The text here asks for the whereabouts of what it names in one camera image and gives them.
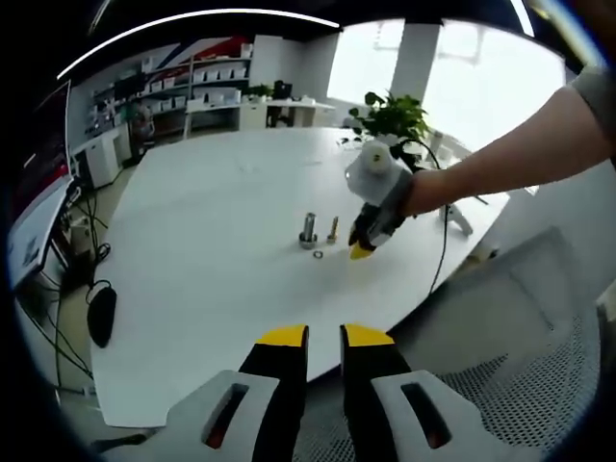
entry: office chair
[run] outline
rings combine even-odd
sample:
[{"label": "office chair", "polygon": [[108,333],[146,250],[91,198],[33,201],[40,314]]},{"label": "office chair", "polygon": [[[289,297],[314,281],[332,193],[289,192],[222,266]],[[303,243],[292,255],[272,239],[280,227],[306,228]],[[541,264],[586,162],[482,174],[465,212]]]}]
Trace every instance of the office chair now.
[{"label": "office chair", "polygon": [[[273,84],[272,99],[287,99],[291,97],[293,85],[285,84],[282,80],[277,80]],[[275,128],[279,121],[285,123],[288,127],[293,126],[293,120],[288,115],[282,114],[282,108],[268,108],[268,127]]]}]

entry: ceiling light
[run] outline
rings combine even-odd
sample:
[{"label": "ceiling light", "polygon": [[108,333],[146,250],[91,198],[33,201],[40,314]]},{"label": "ceiling light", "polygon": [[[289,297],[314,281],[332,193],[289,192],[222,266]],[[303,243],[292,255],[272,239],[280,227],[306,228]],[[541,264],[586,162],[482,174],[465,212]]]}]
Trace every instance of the ceiling light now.
[{"label": "ceiling light", "polygon": [[338,24],[336,22],[327,21],[325,19],[319,19],[318,17],[308,16],[306,14],[280,12],[278,10],[261,10],[261,9],[254,9],[254,8],[225,8],[225,9],[220,9],[220,10],[204,10],[204,11],[201,11],[201,12],[176,14],[174,16],[164,17],[162,19],[157,19],[155,21],[148,22],[148,23],[143,24],[141,26],[134,27],[133,29],[130,29],[130,30],[126,31],[126,32],[122,32],[121,34],[118,34],[117,36],[112,37],[109,40],[103,41],[99,45],[96,45],[94,48],[92,48],[89,52],[85,53],[84,55],[80,56],[75,61],[73,61],[71,64],[69,64],[66,67],[66,69],[64,69],[62,72],[60,72],[58,74],[58,76],[56,78],[58,80],[62,79],[63,76],[69,70],[71,70],[73,67],[75,67],[80,62],[82,62],[85,59],[87,59],[90,56],[92,56],[97,51],[102,50],[107,45],[111,45],[115,41],[118,41],[120,39],[124,39],[125,37],[128,37],[128,36],[130,36],[132,34],[135,34],[136,32],[139,32],[139,31],[142,31],[144,29],[147,29],[148,27],[158,26],[159,24],[165,24],[166,22],[176,21],[178,19],[186,19],[186,18],[189,18],[189,17],[207,16],[207,15],[210,15],[210,14],[228,14],[228,13],[269,14],[269,15],[273,15],[273,16],[286,16],[286,17],[292,17],[294,19],[303,19],[304,21],[316,22],[316,23],[322,24],[324,26],[335,27],[335,28],[339,28],[340,27],[340,24]]},{"label": "ceiling light", "polygon": [[524,3],[522,0],[510,0],[513,9],[516,11],[516,15],[518,19],[520,19],[520,24],[522,25],[522,30],[527,36],[535,37],[535,31],[532,30],[532,26],[530,25],[530,18],[528,17],[528,13],[526,12],[526,8],[524,8]]}]

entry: human hand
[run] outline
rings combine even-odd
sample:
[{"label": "human hand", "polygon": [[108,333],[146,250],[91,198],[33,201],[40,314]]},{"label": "human hand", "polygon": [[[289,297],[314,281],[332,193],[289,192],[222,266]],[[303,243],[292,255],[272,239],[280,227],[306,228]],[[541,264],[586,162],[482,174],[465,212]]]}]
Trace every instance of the human hand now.
[{"label": "human hand", "polygon": [[446,170],[421,170],[413,175],[413,186],[399,212],[405,217],[425,214],[455,200]]}]

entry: potted plant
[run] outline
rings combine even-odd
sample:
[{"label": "potted plant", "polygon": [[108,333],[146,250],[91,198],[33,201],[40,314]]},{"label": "potted plant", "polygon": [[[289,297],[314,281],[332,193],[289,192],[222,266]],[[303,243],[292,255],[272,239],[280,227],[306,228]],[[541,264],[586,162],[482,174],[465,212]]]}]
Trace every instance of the potted plant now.
[{"label": "potted plant", "polygon": [[[428,130],[424,121],[426,112],[422,109],[420,101],[405,94],[394,97],[391,93],[381,98],[369,91],[364,96],[368,114],[360,115],[358,108],[352,108],[348,114],[357,121],[353,133],[353,141],[365,141],[368,137],[384,142],[390,146],[390,151],[396,156],[402,152],[404,146],[410,142],[424,145],[423,139]],[[343,138],[342,144],[351,141]]]},{"label": "potted plant", "polygon": [[266,84],[248,87],[242,91],[242,95],[246,96],[250,101],[265,102],[268,96],[273,95],[273,88]]}]

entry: window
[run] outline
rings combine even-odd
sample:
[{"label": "window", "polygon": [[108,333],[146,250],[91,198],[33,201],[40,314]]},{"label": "window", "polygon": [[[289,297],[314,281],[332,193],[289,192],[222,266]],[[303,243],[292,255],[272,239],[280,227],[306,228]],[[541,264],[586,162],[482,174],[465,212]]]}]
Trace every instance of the window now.
[{"label": "window", "polygon": [[403,19],[346,27],[338,38],[327,97],[363,104],[374,91],[386,95],[394,79]]},{"label": "window", "polygon": [[471,151],[534,114],[565,83],[558,55],[487,26],[445,21],[423,99],[427,123]]}]

